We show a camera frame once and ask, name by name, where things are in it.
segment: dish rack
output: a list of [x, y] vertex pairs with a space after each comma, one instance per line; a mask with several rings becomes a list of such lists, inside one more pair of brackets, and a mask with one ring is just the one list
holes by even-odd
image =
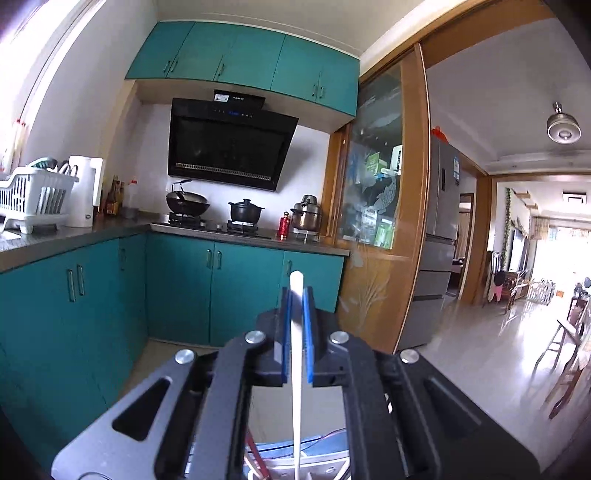
[[0, 232], [19, 227], [21, 233], [32, 233], [35, 225], [64, 224], [77, 181], [42, 168], [15, 168], [8, 180], [0, 181], [0, 215], [5, 217]]

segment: stainless steel pot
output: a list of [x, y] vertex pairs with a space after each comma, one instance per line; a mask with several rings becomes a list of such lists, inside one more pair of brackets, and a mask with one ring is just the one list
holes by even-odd
[[291, 226], [298, 230], [317, 232], [320, 230], [320, 213], [302, 212], [292, 208]]
[[304, 195], [300, 203], [291, 209], [291, 225], [298, 230], [317, 232], [320, 230], [320, 206], [314, 195]]

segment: gas stove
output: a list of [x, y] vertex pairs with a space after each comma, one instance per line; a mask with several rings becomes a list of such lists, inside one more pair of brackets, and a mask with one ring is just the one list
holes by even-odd
[[191, 215], [184, 215], [182, 213], [169, 213], [168, 221], [162, 222], [161, 225], [171, 225], [180, 228], [187, 228], [191, 230], [202, 230], [204, 232], [219, 232], [227, 235], [236, 236], [251, 236], [256, 238], [271, 239], [270, 236], [265, 236], [258, 231], [258, 225], [254, 223], [234, 222], [228, 220], [224, 223], [213, 223], [203, 220], [200, 217]]

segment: glass cabinet door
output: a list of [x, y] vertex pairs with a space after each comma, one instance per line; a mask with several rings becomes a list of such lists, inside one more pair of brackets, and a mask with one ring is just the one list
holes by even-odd
[[349, 135], [337, 237], [391, 249], [402, 173], [400, 64], [359, 90]]

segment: teal cabinet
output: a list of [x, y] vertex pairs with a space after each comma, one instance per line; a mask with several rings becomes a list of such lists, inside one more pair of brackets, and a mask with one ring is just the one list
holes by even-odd
[[157, 23], [135, 56], [125, 78], [165, 78], [192, 27], [193, 22]]
[[282, 250], [216, 243], [211, 345], [252, 330], [260, 313], [277, 306], [282, 262]]
[[236, 25], [232, 48], [223, 56], [215, 79], [270, 90], [284, 39], [282, 33]]
[[236, 25], [195, 22], [167, 77], [215, 80], [224, 54], [236, 38]]
[[315, 102], [325, 49], [317, 43], [286, 35], [271, 90]]
[[[69, 294], [74, 252], [0, 275], [0, 397], [13, 428], [41, 466], [106, 410], [89, 367], [84, 328]], [[111, 349], [103, 351], [107, 356]]]
[[146, 244], [148, 333], [173, 342], [209, 343], [214, 243], [152, 233]]
[[359, 60], [332, 48], [322, 51], [317, 102], [355, 115], [359, 90]]
[[286, 36], [271, 90], [355, 115], [359, 60], [302, 38]]
[[148, 341], [146, 323], [146, 235], [119, 239], [119, 290], [129, 358], [135, 362]]
[[304, 274], [304, 286], [312, 287], [316, 308], [334, 312], [339, 296], [343, 257], [336, 255], [285, 252], [281, 286], [290, 286], [290, 274], [296, 270]]
[[118, 239], [73, 252], [81, 345], [107, 406], [114, 404], [134, 366], [119, 293]]

